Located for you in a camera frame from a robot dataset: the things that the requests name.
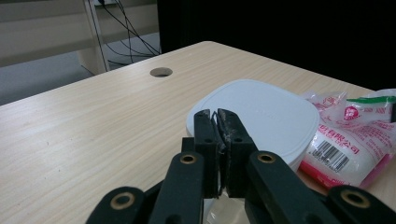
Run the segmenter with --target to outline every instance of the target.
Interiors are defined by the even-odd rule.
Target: cable
[[[124,42],[122,42],[122,40],[120,40],[120,42],[126,47],[126,48],[129,48]],[[141,55],[146,55],[146,56],[156,56],[156,54],[147,54],[147,53],[143,53],[143,52],[139,52],[139,51],[137,51],[137,50],[134,50],[134,49],[131,49],[131,51],[133,51],[133,52],[135,52],[135,53],[138,53],[138,54],[141,54]]]
[[[122,14],[124,15],[125,24],[126,24],[126,27],[127,27],[126,29],[129,30],[128,18],[125,15],[125,11],[124,11],[123,7],[120,7],[120,10],[121,10]],[[129,55],[130,55],[130,58],[131,58],[131,63],[134,63],[134,59],[132,58],[131,34],[129,33],[129,31],[127,31],[127,34],[128,34],[128,42],[129,42]]]
[[[132,26],[131,22],[129,21],[128,17],[127,17],[126,14],[125,14],[125,10],[123,9],[123,5],[122,5],[121,1],[120,1],[120,0],[116,0],[116,2],[117,2],[117,5],[119,6],[120,10],[122,11],[122,13],[123,13],[125,19],[127,20],[127,23],[129,22],[129,24],[131,25],[132,29],[133,29],[134,32],[136,33],[137,37],[138,37],[139,39],[142,40],[142,42],[143,42],[143,44],[145,44],[146,48],[148,48],[148,50],[150,50],[149,47],[151,47],[152,49],[154,49],[154,50],[159,54],[160,52],[159,52],[158,50],[156,50],[154,47],[152,47],[152,46],[151,46],[149,43],[147,43],[145,40],[143,40],[142,38],[140,38],[140,35],[137,34],[137,31],[134,29],[134,27]]]
[[[118,54],[118,55],[121,55],[121,56],[126,56],[126,57],[129,57],[130,56],[130,54],[122,54],[122,53],[119,53],[119,52],[116,52],[113,48],[111,48],[108,44],[106,44],[107,45],[107,47],[111,50],[111,51],[113,51],[115,54]],[[134,56],[134,57],[152,57],[152,56],[154,56],[154,55],[151,55],[151,54],[133,54],[132,56]]]
[[[129,19],[127,18],[126,14],[125,14],[125,11],[123,10],[123,6],[122,6],[120,0],[116,1],[116,2],[117,2],[117,5],[118,5],[118,7],[120,8],[120,10],[122,11],[122,14],[124,15],[124,17],[125,17],[125,19],[126,19],[126,24],[128,25],[128,23],[129,23],[129,24],[131,25],[131,28],[132,28],[133,30],[130,30],[130,29],[129,29],[129,26],[125,25],[125,24],[122,23],[117,17],[114,16],[114,15],[107,9],[107,7],[106,7],[104,1],[100,1],[100,2],[101,2],[101,4],[102,4],[103,8],[105,9],[105,11],[106,11],[111,17],[113,17],[119,24],[121,24],[125,29],[127,29],[128,34],[129,34],[129,33],[132,33],[132,34],[135,35],[137,38],[139,38],[139,39],[142,41],[142,43],[146,46],[146,48],[147,48],[153,55],[158,55],[158,54],[160,54],[160,52],[159,52],[158,50],[156,50],[156,49],[155,49],[154,47],[152,47],[149,43],[147,43],[144,39],[142,39],[142,38],[140,37],[140,35],[137,33],[137,31],[134,29],[134,27],[132,26],[131,22],[129,21]]]
[[[116,63],[116,64],[119,64],[119,65],[129,65],[128,63]]]

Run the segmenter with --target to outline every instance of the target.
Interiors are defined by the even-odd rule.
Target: table surface
[[[156,68],[168,77],[150,74]],[[289,64],[201,42],[0,106],[0,223],[84,223],[111,190],[163,180],[191,108],[240,78],[302,94],[371,92]],[[396,209],[396,162],[367,189]],[[326,193],[309,176],[298,176]]]

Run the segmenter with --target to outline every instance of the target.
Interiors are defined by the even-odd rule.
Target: container lid
[[[194,136],[195,113],[218,108],[238,115],[259,150],[280,156],[294,171],[304,157],[319,124],[318,110],[302,97],[252,79],[229,82],[199,101],[187,116]]]

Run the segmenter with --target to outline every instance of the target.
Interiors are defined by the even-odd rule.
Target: plastic bag
[[[396,152],[396,89],[358,99],[346,92],[306,93],[320,114],[300,169],[326,188],[366,188]]]

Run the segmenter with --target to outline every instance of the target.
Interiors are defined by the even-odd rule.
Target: cable hole
[[[169,77],[173,71],[170,68],[159,67],[151,70],[149,73],[154,77]]]

